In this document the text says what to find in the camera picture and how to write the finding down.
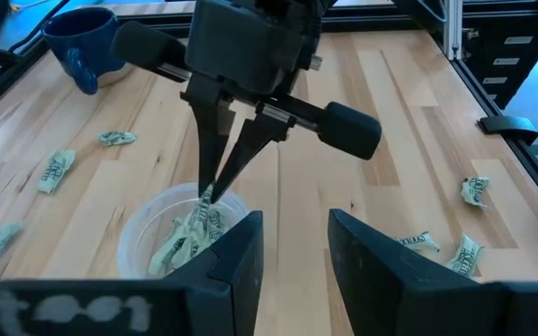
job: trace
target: clear plastic cup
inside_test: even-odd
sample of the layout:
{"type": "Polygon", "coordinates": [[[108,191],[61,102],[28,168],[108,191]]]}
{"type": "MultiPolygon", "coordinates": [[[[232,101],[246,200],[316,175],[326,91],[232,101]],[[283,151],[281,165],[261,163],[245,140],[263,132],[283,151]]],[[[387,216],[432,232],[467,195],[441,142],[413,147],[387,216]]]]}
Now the clear plastic cup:
{"type": "MultiPolygon", "coordinates": [[[[121,232],[117,263],[122,278],[145,279],[149,275],[152,256],[161,248],[172,230],[172,221],[184,218],[198,201],[196,183],[173,186],[155,196],[136,211],[121,232]]],[[[245,203],[233,192],[226,191],[214,204],[232,228],[248,214],[245,203]]]]}

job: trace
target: black metal bracket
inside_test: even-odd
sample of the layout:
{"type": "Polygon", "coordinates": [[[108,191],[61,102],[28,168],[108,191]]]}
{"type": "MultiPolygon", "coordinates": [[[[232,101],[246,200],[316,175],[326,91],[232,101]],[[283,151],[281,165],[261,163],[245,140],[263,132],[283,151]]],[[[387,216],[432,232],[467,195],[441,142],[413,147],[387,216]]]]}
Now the black metal bracket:
{"type": "Polygon", "coordinates": [[[485,134],[500,134],[513,140],[523,140],[528,146],[537,140],[538,132],[527,118],[512,116],[484,117],[476,123],[485,134]]]}

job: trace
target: wooden table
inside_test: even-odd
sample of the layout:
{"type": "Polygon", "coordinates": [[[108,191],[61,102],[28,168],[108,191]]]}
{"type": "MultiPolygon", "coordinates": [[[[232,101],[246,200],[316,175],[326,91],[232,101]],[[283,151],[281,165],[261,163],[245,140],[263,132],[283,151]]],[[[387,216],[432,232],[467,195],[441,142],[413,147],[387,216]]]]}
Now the wooden table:
{"type": "MultiPolygon", "coordinates": [[[[156,11],[190,4],[156,4],[156,11]]],[[[119,13],[144,7],[113,7],[119,13]]],[[[475,126],[484,112],[423,32],[324,35],[319,72],[295,95],[338,101],[379,118],[384,137],[359,161],[295,128],[270,144],[233,185],[264,212],[265,265],[258,334],[349,335],[327,244],[327,213],[342,208],[386,234],[430,231],[439,262],[462,232],[486,248],[476,279],[538,279],[538,188],[500,136],[475,126]],[[460,196],[466,176],[491,179],[484,202],[460,196]]],[[[0,100],[0,226],[26,228],[0,259],[0,278],[117,277],[115,251],[130,215],[169,186],[195,181],[195,121],[184,90],[140,69],[94,96],[81,93],[52,54],[0,100]],[[96,135],[129,130],[139,139],[101,147],[96,135]],[[56,149],[77,152],[54,195],[36,182],[56,149]]],[[[252,110],[238,116],[230,146],[252,110]]]]}

